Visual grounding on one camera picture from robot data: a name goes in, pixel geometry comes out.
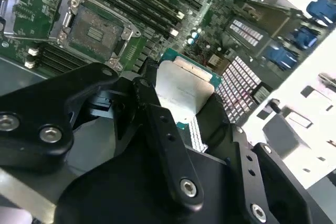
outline hole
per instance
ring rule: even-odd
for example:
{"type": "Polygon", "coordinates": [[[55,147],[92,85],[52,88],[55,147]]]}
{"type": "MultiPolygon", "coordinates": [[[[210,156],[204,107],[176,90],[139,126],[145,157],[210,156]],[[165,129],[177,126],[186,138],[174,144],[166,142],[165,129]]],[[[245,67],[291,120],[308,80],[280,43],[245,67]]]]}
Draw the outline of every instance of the hole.
{"type": "Polygon", "coordinates": [[[164,123],[168,123],[168,119],[165,116],[160,116],[160,119],[164,123]]]}
{"type": "Polygon", "coordinates": [[[248,170],[248,172],[252,175],[252,176],[256,176],[255,172],[253,172],[253,170],[248,170]]]}
{"type": "Polygon", "coordinates": [[[260,217],[263,217],[263,216],[264,216],[264,214],[262,213],[262,211],[260,211],[259,209],[256,210],[256,213],[257,213],[257,215],[260,216],[260,217]]]}
{"type": "Polygon", "coordinates": [[[193,191],[193,187],[191,186],[190,183],[185,183],[184,188],[185,188],[187,191],[190,191],[190,192],[193,191]]]}
{"type": "Polygon", "coordinates": [[[175,141],[175,136],[173,136],[172,134],[167,134],[167,138],[169,141],[174,142],[175,141]]]}
{"type": "Polygon", "coordinates": [[[102,72],[104,74],[106,74],[107,76],[112,76],[113,75],[113,73],[107,68],[103,68],[102,72]]]}

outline green circuit board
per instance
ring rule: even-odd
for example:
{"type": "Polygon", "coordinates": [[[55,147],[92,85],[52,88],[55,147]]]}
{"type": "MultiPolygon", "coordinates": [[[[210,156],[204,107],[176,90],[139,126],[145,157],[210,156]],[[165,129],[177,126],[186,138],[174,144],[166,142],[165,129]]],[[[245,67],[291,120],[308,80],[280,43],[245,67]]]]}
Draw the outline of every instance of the green circuit board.
{"type": "Polygon", "coordinates": [[[24,65],[29,49],[38,48],[32,70],[47,77],[94,61],[137,72],[167,48],[203,64],[239,1],[79,0],[72,9],[71,0],[2,0],[0,55],[24,65]]]}

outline blue connector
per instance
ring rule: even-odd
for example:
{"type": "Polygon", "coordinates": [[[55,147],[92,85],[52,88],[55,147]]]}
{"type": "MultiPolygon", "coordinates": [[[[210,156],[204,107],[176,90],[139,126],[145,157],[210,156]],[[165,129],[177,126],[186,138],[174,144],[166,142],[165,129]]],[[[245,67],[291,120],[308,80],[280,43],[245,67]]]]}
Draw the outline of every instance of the blue connector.
{"type": "Polygon", "coordinates": [[[318,40],[317,33],[306,26],[302,26],[292,34],[294,36],[295,45],[301,50],[312,47],[318,40]]]}
{"type": "Polygon", "coordinates": [[[268,47],[266,50],[266,58],[283,71],[293,69],[298,64],[298,59],[294,53],[284,46],[280,48],[268,47]]]}
{"type": "Polygon", "coordinates": [[[310,2],[307,6],[307,12],[314,18],[323,21],[327,26],[330,25],[330,22],[336,22],[336,5],[330,0],[310,2]]]}

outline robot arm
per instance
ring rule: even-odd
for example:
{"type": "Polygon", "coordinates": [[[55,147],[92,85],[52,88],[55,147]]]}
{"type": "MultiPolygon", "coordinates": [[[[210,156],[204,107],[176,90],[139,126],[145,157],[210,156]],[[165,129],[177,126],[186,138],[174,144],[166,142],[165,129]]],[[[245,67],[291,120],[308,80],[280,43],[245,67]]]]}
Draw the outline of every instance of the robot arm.
{"type": "Polygon", "coordinates": [[[0,97],[0,165],[36,173],[63,165],[73,130],[113,114],[120,154],[67,187],[55,224],[332,223],[270,146],[248,145],[217,95],[197,115],[209,146],[199,153],[160,106],[155,65],[143,76],[93,63],[0,97]]]}

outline bolt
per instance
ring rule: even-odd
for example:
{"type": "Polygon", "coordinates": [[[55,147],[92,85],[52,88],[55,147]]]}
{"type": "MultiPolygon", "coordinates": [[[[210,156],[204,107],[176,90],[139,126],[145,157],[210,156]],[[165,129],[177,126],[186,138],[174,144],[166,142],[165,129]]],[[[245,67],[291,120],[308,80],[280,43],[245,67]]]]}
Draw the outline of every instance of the bolt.
{"type": "Polygon", "coordinates": [[[189,179],[183,179],[180,182],[181,190],[184,192],[184,194],[190,198],[193,198],[196,196],[197,189],[195,184],[189,180],[189,179]]]}
{"type": "Polygon", "coordinates": [[[243,132],[244,132],[243,129],[242,129],[241,127],[239,127],[239,126],[237,126],[237,131],[238,131],[239,133],[243,133],[243,132]]]}
{"type": "Polygon", "coordinates": [[[62,133],[55,127],[45,127],[40,131],[40,139],[47,143],[56,143],[62,138],[62,133]]]}
{"type": "Polygon", "coordinates": [[[4,42],[2,42],[2,43],[1,43],[1,45],[2,45],[3,47],[9,47],[9,44],[8,44],[8,42],[5,42],[5,41],[4,41],[4,42]]]}
{"type": "Polygon", "coordinates": [[[263,211],[261,207],[259,207],[257,204],[252,204],[251,205],[251,210],[253,215],[261,222],[265,223],[266,222],[266,214],[263,211]]]}
{"type": "Polygon", "coordinates": [[[74,8],[76,8],[76,7],[79,6],[79,2],[78,2],[77,0],[71,0],[70,4],[71,4],[71,6],[74,7],[74,8]]]}
{"type": "Polygon", "coordinates": [[[264,148],[265,148],[265,150],[266,150],[268,153],[272,153],[271,148],[268,147],[267,145],[264,145],[264,148]]]}
{"type": "Polygon", "coordinates": [[[13,115],[0,115],[0,131],[12,131],[18,128],[20,121],[13,115]]]}

